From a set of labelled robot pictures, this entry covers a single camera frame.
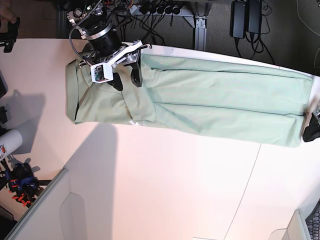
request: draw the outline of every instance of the white cylinder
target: white cylinder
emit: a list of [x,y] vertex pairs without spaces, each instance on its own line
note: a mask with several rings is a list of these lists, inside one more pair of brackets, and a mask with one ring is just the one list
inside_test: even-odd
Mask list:
[[23,143],[21,133],[16,129],[11,129],[0,136],[0,160],[6,158]]

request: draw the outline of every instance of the green trousers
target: green trousers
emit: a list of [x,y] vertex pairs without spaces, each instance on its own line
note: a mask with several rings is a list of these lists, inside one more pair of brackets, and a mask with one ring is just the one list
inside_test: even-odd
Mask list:
[[92,83],[90,68],[66,69],[67,116],[181,130],[191,134],[296,147],[312,87],[303,74],[268,67],[142,55],[143,85],[118,65],[123,91]]

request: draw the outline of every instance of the gray carpet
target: gray carpet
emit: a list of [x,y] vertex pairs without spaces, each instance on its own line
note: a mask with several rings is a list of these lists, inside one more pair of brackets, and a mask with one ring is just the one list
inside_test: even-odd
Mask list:
[[315,34],[320,35],[320,9],[317,0],[297,0],[298,14],[301,20]]
[[[299,19],[296,0],[266,0],[272,7],[272,14],[268,16],[271,32],[263,35],[262,39],[269,48],[275,64],[306,73],[319,75],[319,70],[314,69],[315,55],[320,47],[320,37],[312,33]],[[238,57],[234,39],[229,36],[231,0],[224,4],[212,5],[207,23],[206,51],[223,55]],[[181,17],[175,17],[173,26],[170,27],[170,16],[156,27],[168,46],[179,48],[193,48],[193,29]],[[262,32],[268,30],[266,20],[262,22]],[[139,27],[127,28],[127,41],[141,38],[145,34]],[[239,50],[243,57],[250,58],[253,54],[251,45],[246,40],[241,40]],[[271,63],[267,51],[256,54],[255,61]]]

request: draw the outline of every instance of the black cylindrical motor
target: black cylindrical motor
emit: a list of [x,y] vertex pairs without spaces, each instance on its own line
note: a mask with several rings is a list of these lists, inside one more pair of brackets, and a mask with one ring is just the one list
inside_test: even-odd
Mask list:
[[122,43],[112,24],[102,25],[100,22],[87,29],[86,39],[93,49],[99,51],[100,58],[112,55],[121,47]]

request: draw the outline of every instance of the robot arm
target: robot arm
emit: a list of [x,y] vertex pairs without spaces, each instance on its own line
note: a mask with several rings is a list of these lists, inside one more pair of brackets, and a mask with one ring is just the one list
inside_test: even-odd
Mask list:
[[[112,17],[121,15],[123,20],[118,26],[112,25]],[[110,8],[105,0],[94,1],[85,9],[76,7],[70,11],[67,18],[72,25],[69,41],[74,52],[81,58],[80,66],[89,65],[91,68],[91,79],[94,83],[108,83],[122,91],[123,85],[117,73],[113,69],[118,64],[131,66],[131,81],[136,87],[142,86],[140,70],[141,49],[151,48],[150,45],[143,45],[140,40],[133,45],[122,44],[117,36],[118,27],[132,21],[130,11],[125,6]],[[81,56],[72,43],[72,33],[78,30],[82,39],[87,39],[93,52],[90,56]]]

